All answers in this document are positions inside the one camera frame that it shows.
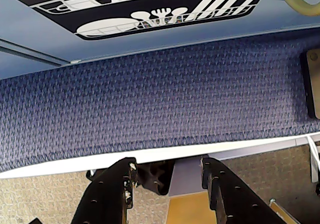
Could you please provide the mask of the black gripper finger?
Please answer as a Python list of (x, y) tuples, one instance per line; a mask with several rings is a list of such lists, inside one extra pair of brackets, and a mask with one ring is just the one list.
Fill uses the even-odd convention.
[(86, 188), (72, 224), (126, 224), (137, 182), (136, 158), (123, 158), (105, 169)]
[(202, 158), (202, 188), (218, 224), (283, 224), (278, 216), (241, 178), (224, 163)]

